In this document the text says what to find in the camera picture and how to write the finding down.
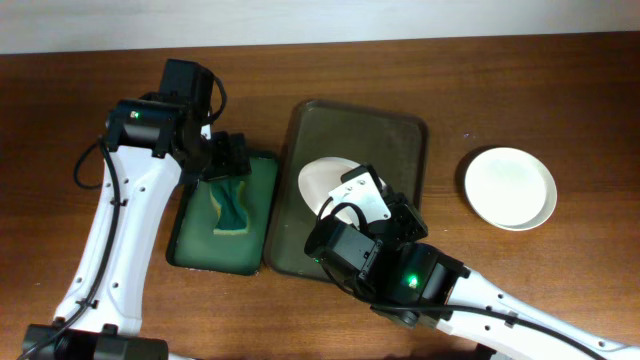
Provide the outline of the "green yellow sponge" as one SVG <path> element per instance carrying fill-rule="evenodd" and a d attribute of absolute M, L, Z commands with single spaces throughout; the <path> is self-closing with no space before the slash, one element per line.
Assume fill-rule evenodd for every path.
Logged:
<path fill-rule="evenodd" d="M 226 179 L 210 185 L 210 199 L 217 222 L 213 233 L 221 236 L 242 235 L 249 231 L 249 214 L 242 202 L 246 183 L 238 179 Z"/>

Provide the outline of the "pink plate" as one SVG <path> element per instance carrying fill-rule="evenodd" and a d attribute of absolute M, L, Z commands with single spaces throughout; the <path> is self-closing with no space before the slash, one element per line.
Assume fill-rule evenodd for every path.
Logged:
<path fill-rule="evenodd" d="M 339 157 L 320 158 L 299 172 L 298 188 L 306 205 L 320 219 L 345 203 L 359 209 L 367 224 L 391 218 L 382 195 L 386 183 L 367 164 Z"/>

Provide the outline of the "pale green large plate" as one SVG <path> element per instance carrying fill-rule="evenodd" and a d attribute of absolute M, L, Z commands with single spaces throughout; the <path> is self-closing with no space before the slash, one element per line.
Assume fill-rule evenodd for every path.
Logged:
<path fill-rule="evenodd" d="M 466 168 L 463 187 L 480 218 L 514 232 L 544 224 L 558 201 L 549 169 L 530 153 L 511 147 L 495 147 L 475 156 Z"/>

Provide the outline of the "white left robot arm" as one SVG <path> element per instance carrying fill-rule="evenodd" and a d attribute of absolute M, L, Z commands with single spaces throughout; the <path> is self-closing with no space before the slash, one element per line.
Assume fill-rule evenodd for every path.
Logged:
<path fill-rule="evenodd" d="M 95 143 L 100 198 L 72 284 L 49 325 L 27 328 L 23 359 L 173 359 L 145 338 L 142 300 L 159 225 L 174 189 L 250 174 L 241 134 L 213 133 L 221 80 L 192 61 L 167 60 L 158 91 L 124 99 Z"/>

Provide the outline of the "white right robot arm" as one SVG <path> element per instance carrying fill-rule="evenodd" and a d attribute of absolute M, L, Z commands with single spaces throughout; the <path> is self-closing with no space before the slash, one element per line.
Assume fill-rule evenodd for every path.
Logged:
<path fill-rule="evenodd" d="M 638 358 L 638 347 L 540 311 L 424 243 L 428 228 L 419 211 L 371 165 L 322 158 L 303 167 L 298 186 L 316 215 L 305 254 L 374 313 L 408 328 L 431 326 L 512 359 Z"/>

